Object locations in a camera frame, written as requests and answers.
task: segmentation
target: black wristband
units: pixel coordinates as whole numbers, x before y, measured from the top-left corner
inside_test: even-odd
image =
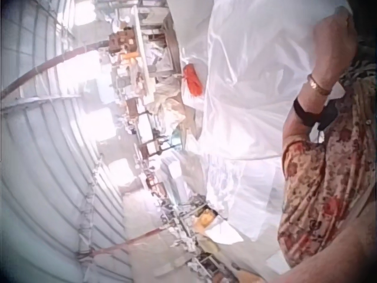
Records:
[[[302,109],[299,103],[299,100],[297,98],[293,102],[293,109],[295,110],[297,116],[299,116],[302,123],[306,127],[312,128],[315,125],[315,123],[317,123],[320,120],[320,117],[321,117],[320,114],[305,112],[304,109]]]

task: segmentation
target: metal pole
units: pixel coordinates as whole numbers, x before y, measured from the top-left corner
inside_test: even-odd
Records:
[[[44,71],[64,62],[66,60],[72,59],[72,58],[74,58],[78,55],[84,54],[86,52],[98,50],[99,48],[107,47],[108,43],[109,43],[109,40],[105,40],[105,41],[100,41],[100,42],[96,42],[96,43],[93,43],[93,44],[89,44],[89,45],[86,45],[86,46],[82,46],[82,47],[76,48],[74,50],[67,51],[67,52],[65,52],[65,53],[63,53],[59,56],[56,56],[53,59],[50,59],[50,60],[42,63],[41,65],[35,67],[34,69],[31,69],[30,71],[28,71],[24,75],[20,76],[13,83],[11,83],[9,86],[7,86],[7,88],[5,88],[1,92],[1,99],[4,99],[5,97],[7,97],[9,94],[11,94],[17,88],[19,88],[20,86],[25,84],[28,80],[34,78],[36,75],[43,73]]]
[[[110,254],[111,252],[113,251],[116,251],[118,249],[124,249],[124,248],[127,248],[128,246],[142,240],[142,239],[146,239],[146,238],[149,238],[150,236],[153,236],[153,235],[157,235],[158,233],[160,233],[161,231],[165,230],[166,228],[157,228],[155,230],[152,230],[152,231],[149,231],[139,237],[136,237],[134,239],[130,239],[128,241],[125,241],[124,243],[119,243],[117,245],[114,245],[114,246],[111,246],[109,248],[104,248],[104,249],[98,249],[96,251],[92,251],[91,254],[90,254],[90,257],[95,257],[97,255],[103,255],[103,254]]]

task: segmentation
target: corrugated metal wall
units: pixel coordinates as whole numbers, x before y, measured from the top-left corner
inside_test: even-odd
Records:
[[[69,26],[73,1],[51,1],[56,13],[36,2],[2,11],[2,89],[73,40],[59,24]],[[125,231],[70,68],[60,64],[1,101],[1,264],[15,282],[132,282],[126,251],[96,258],[86,277],[90,263],[77,260],[89,245],[125,241]]]

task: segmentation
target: person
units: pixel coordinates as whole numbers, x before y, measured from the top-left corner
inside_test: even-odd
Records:
[[[375,206],[374,58],[358,47],[344,7],[315,26],[314,40],[313,73],[283,127],[286,184],[277,240],[292,268],[330,247],[367,204]],[[337,82],[345,95],[325,107]],[[316,122],[324,134],[321,143],[309,139]]]
[[[377,256],[375,209],[375,203],[367,205],[326,249],[271,283],[377,282],[369,280]]]

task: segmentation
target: orange object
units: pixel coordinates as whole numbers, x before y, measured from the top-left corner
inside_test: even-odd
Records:
[[[186,65],[183,68],[183,75],[187,81],[187,86],[191,94],[195,97],[201,96],[203,94],[203,86],[201,85],[201,82],[196,75],[194,65]]]

